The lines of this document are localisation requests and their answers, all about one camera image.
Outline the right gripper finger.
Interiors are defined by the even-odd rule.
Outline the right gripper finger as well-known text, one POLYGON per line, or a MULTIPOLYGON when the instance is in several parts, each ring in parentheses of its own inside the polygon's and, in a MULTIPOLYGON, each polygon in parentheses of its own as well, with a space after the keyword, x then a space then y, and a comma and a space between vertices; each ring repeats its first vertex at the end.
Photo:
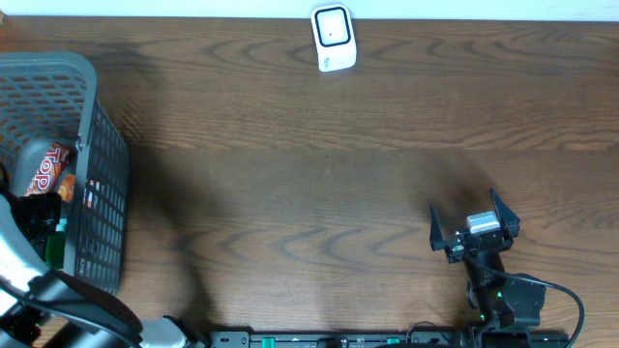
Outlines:
POLYGON ((520 218, 502 201, 494 188, 490 188, 489 193, 502 231, 511 238, 516 238, 520 229, 520 218))
POLYGON ((429 205, 429 211, 430 211, 429 244, 433 251, 441 250, 445 247, 445 241, 443 239, 441 225, 440 225, 437 214, 432 205, 429 205))

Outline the green lid jar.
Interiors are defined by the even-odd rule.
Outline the green lid jar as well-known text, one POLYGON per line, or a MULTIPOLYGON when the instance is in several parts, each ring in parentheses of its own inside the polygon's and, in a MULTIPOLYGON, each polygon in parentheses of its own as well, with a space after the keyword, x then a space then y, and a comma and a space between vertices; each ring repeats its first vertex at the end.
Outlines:
POLYGON ((63 231, 56 231, 47 237, 45 245, 45 263, 54 270, 64 268, 66 236, 63 231))

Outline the red Top chocolate bar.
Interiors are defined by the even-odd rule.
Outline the red Top chocolate bar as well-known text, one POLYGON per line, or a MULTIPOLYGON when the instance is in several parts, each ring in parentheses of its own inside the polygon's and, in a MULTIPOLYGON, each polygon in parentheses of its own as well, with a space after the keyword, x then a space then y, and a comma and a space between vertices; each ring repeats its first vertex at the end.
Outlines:
POLYGON ((73 156, 74 150, 71 147, 53 142, 45 152, 24 195, 51 192, 73 156))

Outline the small orange snack box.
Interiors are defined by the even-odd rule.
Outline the small orange snack box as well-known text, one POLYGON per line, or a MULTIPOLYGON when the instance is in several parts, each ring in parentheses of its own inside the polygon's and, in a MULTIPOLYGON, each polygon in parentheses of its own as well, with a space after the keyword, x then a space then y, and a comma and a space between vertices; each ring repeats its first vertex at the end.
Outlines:
POLYGON ((74 185, 75 175, 67 174, 57 190, 63 202, 71 203, 74 200, 74 185))

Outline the light blue wipes packet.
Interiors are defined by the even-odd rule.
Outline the light blue wipes packet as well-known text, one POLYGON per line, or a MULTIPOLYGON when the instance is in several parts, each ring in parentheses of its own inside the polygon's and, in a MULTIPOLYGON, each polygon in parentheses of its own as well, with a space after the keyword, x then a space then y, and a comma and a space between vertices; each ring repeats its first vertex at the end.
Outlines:
POLYGON ((56 225, 57 232, 65 232, 67 228, 68 221, 65 218, 60 218, 59 222, 56 225))

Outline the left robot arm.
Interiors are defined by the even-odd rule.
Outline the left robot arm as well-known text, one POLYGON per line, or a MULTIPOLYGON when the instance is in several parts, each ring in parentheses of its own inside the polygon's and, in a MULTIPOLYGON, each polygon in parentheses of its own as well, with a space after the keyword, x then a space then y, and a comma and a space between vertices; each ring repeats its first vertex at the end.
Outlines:
POLYGON ((142 322, 113 294, 88 279, 54 270, 31 245, 30 234, 54 232, 62 213, 55 192, 17 197, 1 191, 1 291, 12 304, 1 311, 1 345, 29 347, 51 316, 69 321, 49 347, 210 347, 199 335, 165 316, 142 322))

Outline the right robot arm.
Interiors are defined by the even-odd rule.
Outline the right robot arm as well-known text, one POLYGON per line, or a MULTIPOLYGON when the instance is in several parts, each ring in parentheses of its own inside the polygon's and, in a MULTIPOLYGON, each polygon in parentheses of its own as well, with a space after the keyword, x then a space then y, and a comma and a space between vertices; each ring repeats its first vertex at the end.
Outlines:
POLYGON ((481 322, 468 329, 471 347, 530 347, 531 331, 541 324, 545 287, 530 275, 509 275, 500 256, 519 233, 519 217, 490 191, 494 209, 466 218, 466 226, 443 238, 436 211, 430 208, 429 244, 444 251, 449 263, 463 263, 468 274, 469 304, 481 322))

